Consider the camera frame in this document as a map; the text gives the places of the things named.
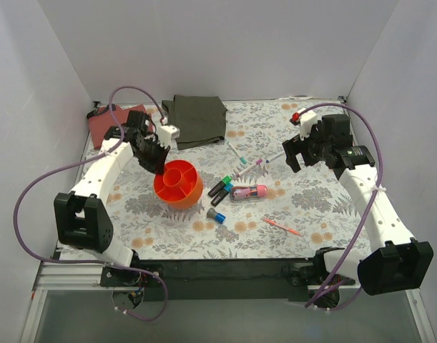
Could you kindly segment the orange round divided container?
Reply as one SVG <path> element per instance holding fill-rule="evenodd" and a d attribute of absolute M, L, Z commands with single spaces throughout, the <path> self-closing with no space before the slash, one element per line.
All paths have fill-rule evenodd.
<path fill-rule="evenodd" d="M 165 164 L 164 174 L 154 178 L 153 189 L 168 206 L 189 209 L 202 196 L 203 183 L 193 164 L 178 159 Z"/>

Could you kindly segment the white pen pink cap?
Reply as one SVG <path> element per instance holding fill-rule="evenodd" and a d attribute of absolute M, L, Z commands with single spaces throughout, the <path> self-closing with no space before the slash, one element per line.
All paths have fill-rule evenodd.
<path fill-rule="evenodd" d="M 237 178 L 240 178 L 241 176 L 243 176 L 244 174 L 248 173 L 250 170 L 254 169 L 255 167 L 259 166 L 262 163 L 262 159 L 258 159 L 256 162 L 254 162 L 253 164 L 251 164 L 250 166 L 244 168 L 242 171 L 239 171 L 236 174 Z"/>

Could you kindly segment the white pen teal cap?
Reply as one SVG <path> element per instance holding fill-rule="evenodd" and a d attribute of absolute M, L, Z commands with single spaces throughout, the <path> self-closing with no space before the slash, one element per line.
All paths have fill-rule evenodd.
<path fill-rule="evenodd" d="M 227 141 L 228 147 L 232 150 L 232 152 L 237 156 L 242 164 L 246 164 L 247 160 L 241 155 L 241 153 L 229 142 Z"/>

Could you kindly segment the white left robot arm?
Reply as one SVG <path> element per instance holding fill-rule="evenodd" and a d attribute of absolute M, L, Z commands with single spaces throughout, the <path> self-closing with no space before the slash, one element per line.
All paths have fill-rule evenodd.
<path fill-rule="evenodd" d="M 141 278 L 141 268 L 133 261 L 135 253 L 114 237 L 112 221 L 105 202 L 119 174 L 132 159 L 154 175 L 162 175 L 170 143 L 180 135 L 172 125 L 154 127 L 143 111 L 129 112 L 121 127 L 112 126 L 104 135 L 99 153 L 82 179 L 69 193 L 54 199 L 59 241 L 93 254 L 108 264 L 117 264 L 117 277 L 127 286 Z"/>

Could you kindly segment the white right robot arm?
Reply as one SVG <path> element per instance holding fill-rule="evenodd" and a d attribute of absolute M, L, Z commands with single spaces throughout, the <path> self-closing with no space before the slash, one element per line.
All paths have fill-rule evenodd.
<path fill-rule="evenodd" d="M 300 171 L 323 162 L 334 172 L 364 221 L 371 253 L 367 256 L 342 248 L 322 248 L 313 258 L 313 275 L 329 284 L 338 275 L 357 281 L 369 295 L 417 289 L 433 259 L 428 242 L 420 242 L 397 215 L 386 191 L 378 186 L 378 169 L 368 148 L 353 143 L 345 114 L 319 118 L 314 111 L 293 114 L 299 134 L 283 143 L 286 163 Z"/>

